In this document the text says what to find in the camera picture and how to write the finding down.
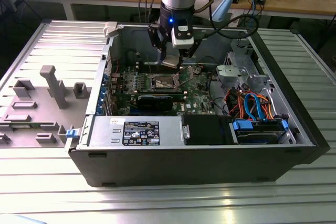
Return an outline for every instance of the slotted metal surface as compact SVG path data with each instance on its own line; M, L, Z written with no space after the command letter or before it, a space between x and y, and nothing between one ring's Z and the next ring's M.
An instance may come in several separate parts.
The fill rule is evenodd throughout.
M300 35L270 29L258 33L325 139L336 141L334 74Z
M274 38L272 31L266 32ZM293 36L286 38L298 46ZM320 69L314 60L307 64ZM303 102L318 100L318 94L324 98L318 100L321 104L334 97L318 92L333 87L330 83L317 83L313 90L307 82L292 85ZM335 223L335 117L322 109L314 109L312 115L332 149L311 165L294 167L275 183L92 188L63 148L0 149L0 213L22 214L50 224ZM327 119L333 121L324 124Z
M31 43L27 44L17 69L0 91L0 117L15 96L11 87L18 79L29 79L36 87L48 86L39 74L43 65L54 65L55 76L63 80L65 87L73 87L76 82L85 82L87 87L92 87L106 44L103 28L103 22L66 20L40 25Z

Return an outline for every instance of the blue tab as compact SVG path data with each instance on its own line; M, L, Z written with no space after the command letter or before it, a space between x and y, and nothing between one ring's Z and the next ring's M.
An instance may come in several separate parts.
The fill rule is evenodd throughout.
M109 80L109 76L107 74L103 74L103 81L108 81Z
M253 125L251 121L238 120L238 124L241 130L253 130Z
M282 123L283 127L287 130L288 129L288 123L287 123L287 121L282 120L281 123Z
M236 120L233 122L234 130L253 130L253 125L251 121L247 120Z
M100 91L99 92L99 98L104 99L104 97L105 97L105 93Z
M234 121L232 125L233 125L234 130L239 129L239 125L237 124L237 121Z
M102 107L98 105L98 106L96 107L96 112L97 112L98 114L103 113L103 109L102 109Z
M66 137L77 138L79 136L79 129L67 130Z

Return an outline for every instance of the metal bracket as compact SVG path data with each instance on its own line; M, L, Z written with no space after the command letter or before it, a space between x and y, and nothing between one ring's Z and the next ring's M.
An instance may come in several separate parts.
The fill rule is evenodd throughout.
M93 123L93 115L87 116L84 120L82 132L81 132L80 139L79 139L80 145L85 145L85 146L88 145L92 123Z
M107 22L104 26L104 36L105 38L110 38L118 32L117 30L117 22Z
M186 126L182 127L182 133L183 133L183 138L184 139L189 139L190 138L189 125L186 125Z

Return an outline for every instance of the wire bundle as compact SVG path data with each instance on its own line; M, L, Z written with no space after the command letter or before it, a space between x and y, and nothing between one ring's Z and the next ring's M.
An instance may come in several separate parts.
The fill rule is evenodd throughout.
M226 101L228 96L230 95L231 90L225 95L224 100ZM257 110L258 117L263 119L274 119L271 112L271 102L261 94L252 92L252 91L242 91L240 93L237 92L237 105L235 105L230 111L229 115L239 118L239 119L250 119L252 121L256 121L256 117L253 115L254 109ZM248 101L254 101L255 104L251 110L248 108Z

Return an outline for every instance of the blue latch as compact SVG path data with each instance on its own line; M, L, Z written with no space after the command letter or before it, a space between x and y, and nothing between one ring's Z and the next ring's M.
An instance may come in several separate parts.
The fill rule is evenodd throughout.
M236 120L233 122L234 130L253 130L253 125L251 121L247 120Z
M288 127L289 127L287 121L282 120L281 123L282 123L283 127L285 128L285 130L287 130Z
M82 128L67 130L65 136L70 138L79 138L81 129Z

